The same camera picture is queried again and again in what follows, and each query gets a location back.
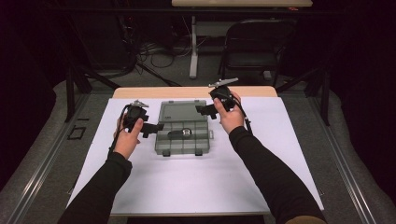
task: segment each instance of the hand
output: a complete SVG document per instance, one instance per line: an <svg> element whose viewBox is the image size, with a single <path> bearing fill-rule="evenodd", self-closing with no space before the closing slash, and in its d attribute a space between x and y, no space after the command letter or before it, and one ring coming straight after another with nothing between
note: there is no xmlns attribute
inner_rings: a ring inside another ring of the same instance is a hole
<svg viewBox="0 0 396 224"><path fill-rule="evenodd" d="M140 130L143 127L143 120L138 119L134 124L134 128L130 133L125 131L125 128L122 126L122 123L123 122L121 121L120 134L116 146L114 148L114 151L120 153L125 158L125 160L128 160L131 154L134 152L136 145L140 143L140 141L137 139L137 136L139 135Z"/></svg>
<svg viewBox="0 0 396 224"><path fill-rule="evenodd" d="M239 95L233 91L231 92L231 94L240 104L241 97L239 97ZM233 107L233 110L227 112L218 98L215 98L213 101L215 108L218 110L220 115L221 126L227 134L230 134L230 132L236 127L244 126L244 115L242 114L241 109L237 105Z"/></svg>

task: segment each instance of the table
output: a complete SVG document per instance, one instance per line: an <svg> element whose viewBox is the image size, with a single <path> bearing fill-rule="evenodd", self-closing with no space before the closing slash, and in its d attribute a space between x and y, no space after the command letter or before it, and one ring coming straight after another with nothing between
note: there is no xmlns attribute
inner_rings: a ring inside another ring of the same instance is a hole
<svg viewBox="0 0 396 224"><path fill-rule="evenodd" d="M262 143L305 182L323 205L304 160L282 100L272 87L230 87L242 97L252 130ZM206 100L208 87L119 88L109 99L97 133L87 154L73 198L106 160L108 146L122 108L139 99L149 104L148 122L156 123L161 101ZM163 157L154 151L155 134L139 138L130 161L130 178L116 196L112 216L230 216L269 213L268 205L245 165L232 150L219 119L208 119L214 139L209 153Z"/></svg>
<svg viewBox="0 0 396 224"><path fill-rule="evenodd" d="M311 0L172 0L174 7L311 7ZM225 35L230 26L229 22L220 22L215 29L215 35ZM197 33L197 21L192 16L191 21L191 65L190 78L197 78L198 51L197 51L197 35L206 35L207 33Z"/></svg>

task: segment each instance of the black device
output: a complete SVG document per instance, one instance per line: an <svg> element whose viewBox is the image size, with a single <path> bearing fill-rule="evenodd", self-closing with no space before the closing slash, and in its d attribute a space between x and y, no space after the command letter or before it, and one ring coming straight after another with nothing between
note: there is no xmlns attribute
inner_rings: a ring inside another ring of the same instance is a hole
<svg viewBox="0 0 396 224"><path fill-rule="evenodd" d="M136 124L138 119L142 119L145 121L143 123L143 127L140 130L141 133L143 133L144 138L148 138L149 134L151 133L157 133L158 131L163 130L163 124L150 124L146 123L146 121L149 120L149 116L146 115L147 110L145 110L143 107L149 107L148 105L143 104L142 102L135 100L132 104L126 105L121 112L120 118L119 118L119 123L117 125L117 133L116 137L114 138L113 143L111 144L111 147L109 148L108 154L110 154L113 150L114 147L116 146L117 140L119 138L119 134L122 131L122 129L127 129L127 132L130 133L132 129L134 128L134 125Z"/></svg>
<svg viewBox="0 0 396 224"><path fill-rule="evenodd" d="M241 109L244 117L245 117L245 123L247 125L247 130L250 133L253 133L251 131L250 127L250 121L248 120L248 116L245 113L244 109L241 106L241 103L235 99L235 97L231 94L230 89L226 86L227 84L231 82L237 81L238 78L231 78L231 79L223 79L220 80L214 84L209 84L209 88L214 87L215 89L209 93L209 95L212 97L214 100L215 98L218 98L226 111L230 111L235 105L238 105L238 107ZM201 113L201 115L209 115L210 118L216 119L216 114L218 113L218 110L215 108L214 105L206 105L206 106L201 106L201 105L196 105L195 106L196 110L198 113Z"/></svg>

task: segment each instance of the handheld controller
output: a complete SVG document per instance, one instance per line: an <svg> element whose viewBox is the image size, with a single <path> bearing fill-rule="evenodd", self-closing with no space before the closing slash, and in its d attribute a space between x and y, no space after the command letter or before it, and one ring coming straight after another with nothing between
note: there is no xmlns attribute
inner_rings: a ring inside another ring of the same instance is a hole
<svg viewBox="0 0 396 224"><path fill-rule="evenodd" d="M149 116L146 115L147 110L143 107L149 107L148 105L143 104L142 102L135 100L132 104L126 105L127 112L123 119L123 127L128 129L128 133L132 131L134 128L134 124L137 122L139 118L143 121L148 121ZM144 138L148 138L150 133L157 133L163 129L163 124L150 124L144 123L141 133L143 133Z"/></svg>
<svg viewBox="0 0 396 224"><path fill-rule="evenodd" d="M235 82L238 80L238 78L231 78L231 79L224 79L220 80L214 84L209 84L209 88L214 87L215 89L209 93L209 95L212 97L212 99L218 98L226 111L230 111L235 106L235 99L233 95L231 94L230 89L226 86L226 84ZM215 119L216 114L218 113L218 110L215 108L214 105L206 105L206 106L201 106L197 105L196 110L198 113L201 113L201 115L209 115L210 118Z"/></svg>

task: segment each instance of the table leg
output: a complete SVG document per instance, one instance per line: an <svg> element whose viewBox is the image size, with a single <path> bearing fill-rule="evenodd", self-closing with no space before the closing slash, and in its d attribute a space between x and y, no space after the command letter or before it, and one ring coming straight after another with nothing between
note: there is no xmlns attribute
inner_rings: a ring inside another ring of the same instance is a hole
<svg viewBox="0 0 396 224"><path fill-rule="evenodd" d="M190 65L190 78L197 78L198 67L198 53L197 53L197 33L195 17L192 17L191 22L191 65Z"/></svg>

